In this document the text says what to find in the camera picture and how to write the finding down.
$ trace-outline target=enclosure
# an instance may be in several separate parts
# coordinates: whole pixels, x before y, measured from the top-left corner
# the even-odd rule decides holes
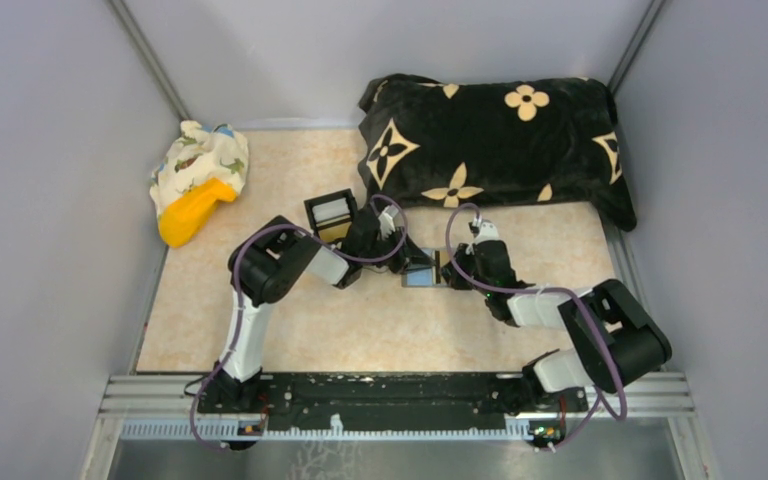
[[[600,409],[554,454],[504,436],[548,416],[510,417],[503,433],[363,438],[345,412],[310,437],[207,452],[182,389],[223,351],[228,256],[276,215],[306,227],[303,200],[351,188],[363,203],[356,165],[375,139],[358,133],[358,102],[394,73],[461,94],[550,78],[607,86],[637,226],[623,232],[581,201],[483,214],[523,279],[621,280],[672,360],[626,387],[625,422]],[[183,120],[245,135],[251,172],[239,199],[168,248],[148,181]],[[444,190],[465,187],[455,177]],[[450,213],[408,208],[412,239],[440,247]],[[495,321],[474,292],[400,281],[364,272],[337,294],[302,276],[266,331],[267,380],[484,379],[571,345]],[[583,392],[592,405],[596,391]],[[238,417],[200,428],[234,437]],[[206,472],[768,477],[768,2],[0,2],[0,478]]]

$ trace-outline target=wire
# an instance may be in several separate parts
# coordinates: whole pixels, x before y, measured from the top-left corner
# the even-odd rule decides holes
[[[590,314],[590,310],[587,308],[586,305],[584,305],[584,302],[582,302],[581,299],[578,298],[578,295],[576,295],[575,292],[564,287],[543,287],[539,289],[496,287],[472,278],[468,273],[464,271],[463,268],[461,268],[460,265],[458,265],[457,261],[455,260],[454,250],[452,249],[452,241],[451,241],[452,224],[455,222],[455,218],[458,216],[458,214],[466,209],[473,210],[474,212],[476,212],[477,215],[481,215],[481,210],[478,208],[478,205],[475,205],[474,203],[465,203],[459,206],[458,208],[456,208],[454,212],[452,212],[452,215],[449,217],[449,221],[446,224],[446,251],[449,253],[449,261],[452,263],[452,266],[455,268],[458,274],[460,274],[460,276],[462,276],[469,283],[491,292],[507,293],[507,294],[514,294],[514,295],[536,295],[538,293],[546,292],[546,293],[562,293],[567,295],[573,301],[576,308],[578,308],[578,310],[581,312],[581,315],[584,318],[584,323],[587,324],[587,328],[590,330],[590,333],[592,334],[593,339],[595,340],[596,347],[599,350],[599,354],[602,356],[602,360],[605,362],[605,365],[608,368],[608,372],[611,375],[611,381],[614,384],[614,388],[616,388],[617,390],[617,397],[619,398],[619,401],[620,401],[619,413],[614,411],[610,407],[610,405],[608,405],[608,401],[605,400],[605,396],[602,394],[602,391],[599,388],[594,386],[594,388],[596,389],[596,401],[593,402],[593,406],[587,412],[587,415],[585,415],[581,423],[579,423],[575,427],[575,430],[573,430],[569,435],[567,435],[566,439],[564,439],[563,442],[561,442],[558,445],[552,445],[550,446],[550,448],[544,448],[541,450],[555,452],[561,445],[566,445],[567,442],[577,437],[578,434],[581,432],[582,427],[587,425],[587,422],[590,421],[590,418],[593,417],[593,414],[595,414],[596,410],[599,409],[600,404],[604,405],[605,410],[612,417],[614,417],[614,419],[619,421],[625,420],[625,418],[628,416],[628,402],[625,396],[625,389],[623,388],[622,380],[620,379],[619,370],[617,369],[617,365],[616,363],[614,363],[614,360],[611,357],[611,352],[608,350],[608,345],[605,343],[605,340],[602,338],[602,335],[599,332],[599,327],[597,326],[596,321],[593,319],[593,316]]]
[[[234,334],[231,337],[231,342],[228,344],[228,352],[225,353],[225,355],[222,357],[222,359],[219,360],[219,362],[216,364],[215,367],[213,367],[213,370],[209,374],[207,374],[206,377],[204,377],[204,380],[202,381],[201,386],[198,389],[198,392],[195,394],[195,396],[193,396],[193,403],[190,406],[190,415],[189,415],[190,432],[192,432],[193,437],[203,447],[205,447],[205,448],[207,448],[209,450],[214,450],[214,451],[218,451],[218,452],[226,451],[225,448],[223,448],[222,446],[216,446],[216,445],[208,442],[204,438],[202,438],[201,435],[199,435],[198,429],[196,428],[196,410],[198,409],[198,402],[199,402],[199,400],[204,395],[205,390],[207,390],[207,386],[210,384],[210,382],[213,381],[214,378],[216,378],[216,375],[218,375],[219,372],[222,371],[222,369],[225,367],[225,365],[231,359],[231,355],[233,355],[234,352],[236,351],[237,342],[240,339],[240,332],[242,330],[242,325],[243,325],[243,308],[244,308],[245,303],[243,301],[243,288],[242,288],[242,285],[240,285],[240,277],[239,277],[239,275],[237,275],[237,271],[240,268],[240,263],[241,263],[241,261],[243,259],[243,256],[245,255],[246,251],[254,244],[254,242],[256,242],[261,237],[264,237],[264,236],[266,236],[266,235],[268,235],[270,233],[274,233],[274,232],[278,232],[278,231],[282,231],[282,230],[294,230],[294,231],[301,232],[302,234],[307,235],[308,237],[314,239],[315,241],[317,241],[322,246],[330,249],[337,256],[342,257],[342,258],[344,258],[346,260],[351,260],[353,262],[358,262],[358,263],[379,263],[379,262],[383,262],[383,261],[389,259],[390,257],[392,257],[393,255],[395,255],[396,253],[398,253],[399,250],[402,248],[402,246],[404,246],[405,241],[407,241],[407,238],[408,238],[408,219],[405,216],[405,212],[404,212],[404,210],[402,210],[402,207],[400,207],[390,197],[388,197],[386,195],[382,195],[380,193],[377,193],[377,194],[375,194],[375,195],[370,197],[370,202],[375,200],[375,199],[380,199],[380,200],[383,200],[383,201],[393,205],[396,208],[396,210],[398,210],[399,215],[402,217],[402,222],[404,223],[404,229],[402,230],[402,236],[399,239],[399,242],[396,244],[396,246],[393,248],[393,250],[391,250],[389,253],[387,253],[385,255],[382,255],[380,257],[360,258],[360,257],[354,257],[352,255],[347,255],[347,254],[345,254],[345,253],[343,253],[343,252],[341,252],[339,250],[336,250],[333,245],[329,245],[328,243],[322,241],[321,239],[311,235],[310,232],[308,232],[304,228],[299,227],[298,225],[292,225],[292,224],[273,225],[271,227],[266,227],[263,230],[260,230],[260,231],[256,232],[254,235],[252,235],[251,237],[249,237],[249,239],[246,240],[245,243],[243,243],[243,246],[240,247],[240,251],[237,253],[237,257],[234,259],[234,267],[231,270],[231,280],[232,280],[232,283],[234,285],[234,291],[237,293],[237,303],[240,306],[240,308],[237,309],[237,319],[236,319],[236,324],[234,326]]]
[[[186,395],[188,397],[195,397],[196,394],[191,392],[191,391],[189,391],[188,389],[190,387],[192,387],[193,385],[203,381],[205,378],[207,378],[207,374],[206,373],[204,375],[200,376],[199,378],[193,380],[192,382],[189,382],[186,385],[184,385],[184,395]]]
[[[263,428],[266,427],[266,419],[269,418],[269,399],[266,398],[266,395],[260,395],[257,398],[263,402],[263,410],[260,411],[260,423],[257,425],[257,428],[262,432]]]
[[[561,399],[558,400],[558,403],[560,403],[559,409],[561,411],[561,430],[563,430],[567,426],[567,399],[566,399],[566,397],[561,395]]]

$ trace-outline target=yellow plastic object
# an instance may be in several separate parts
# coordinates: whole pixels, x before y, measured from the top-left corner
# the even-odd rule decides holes
[[[173,248],[186,244],[201,230],[219,206],[220,200],[231,202],[235,198],[237,193],[231,187],[211,178],[172,202],[163,211],[157,221],[160,237]]]

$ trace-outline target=beige flower pattern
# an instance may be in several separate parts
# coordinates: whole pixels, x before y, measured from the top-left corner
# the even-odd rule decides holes
[[[372,174],[372,178],[378,183],[378,188],[384,188],[384,182],[405,155],[419,148],[419,145],[411,142],[399,133],[396,122],[390,119],[387,128],[381,133],[381,137],[375,146],[369,151],[366,158],[366,166]]]
[[[455,96],[456,93],[458,93],[458,89],[461,88],[460,85],[454,84],[454,83],[420,83],[423,87],[441,87],[443,89],[443,95],[446,95],[446,98],[450,99]]]
[[[464,185],[466,185],[466,164],[461,163],[449,181],[449,188],[432,188],[422,192],[422,194],[432,200],[443,200],[443,206],[446,208],[457,208],[461,200],[484,191],[483,188]]]
[[[543,190],[540,190],[540,194],[537,195],[537,201],[548,202],[551,199],[552,199],[552,184],[547,183],[546,186],[543,187]]]
[[[537,116],[537,109],[549,105],[549,95],[534,90],[531,85],[520,85],[505,95],[505,104],[517,109],[519,119],[527,122]]]
[[[617,143],[617,133],[611,132],[605,135],[593,137],[593,141],[605,149],[608,155],[608,161],[611,162],[611,181],[608,185],[613,185],[622,176],[622,167],[619,164],[620,147]]]

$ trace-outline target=metal frame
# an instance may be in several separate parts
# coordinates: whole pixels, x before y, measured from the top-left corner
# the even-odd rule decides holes
[[[143,328],[140,329],[137,341],[134,343],[134,347],[131,350],[131,356],[128,359],[128,374],[137,373],[137,362],[140,360],[140,352],[143,349],[143,342],[145,341],[145,331],[148,326],[148,321],[151,318],[151,311],[154,308],[154,299],[157,297],[157,290],[160,288],[160,277],[163,275],[163,268],[166,266],[166,256],[169,254],[169,247],[163,246],[163,254],[160,255],[158,263],[154,266],[150,275],[149,285],[146,291],[148,295],[142,304],[140,313],[140,320],[142,321]]]
[[[184,102],[175,90],[172,81],[163,69],[157,55],[143,35],[124,0],[105,0],[119,19],[130,38],[134,49],[154,78],[158,90],[179,119],[190,118]],[[622,85],[641,46],[651,31],[667,0],[652,0],[632,36],[619,64],[611,76],[608,86],[614,93]],[[623,234],[612,224],[604,223],[605,237],[617,277],[622,280],[645,308],[649,308],[637,274],[634,255]],[[162,267],[158,269],[158,283]],[[131,362],[136,364],[142,336],[139,339]],[[124,375],[111,377],[102,400],[89,451],[81,471],[83,479],[106,479],[114,459],[120,438],[129,439],[180,439],[187,433],[185,423],[190,408],[190,398],[182,395],[186,382],[195,375]],[[587,389],[588,402],[595,401],[595,391]],[[669,423],[670,436],[675,446],[677,461],[685,478],[720,478],[715,467],[710,442],[702,428],[687,381],[682,373],[655,372],[634,382],[626,388],[630,418],[665,418]],[[618,408],[615,398],[609,403]],[[570,414],[570,418],[581,414]],[[596,418],[607,417],[604,409],[595,414]],[[474,440],[500,439],[505,436],[522,436],[522,427],[528,421],[554,418],[554,414],[521,414],[508,418],[508,428],[501,431],[463,432],[399,432],[398,435],[368,435],[346,432],[339,423],[332,424],[331,430],[319,432],[283,432],[267,434],[265,439],[282,441],[310,440],[313,438],[331,440],[382,440],[382,439],[434,439]],[[211,438],[212,434],[225,438],[240,422],[250,424],[259,421],[258,415],[197,415],[200,433]]]

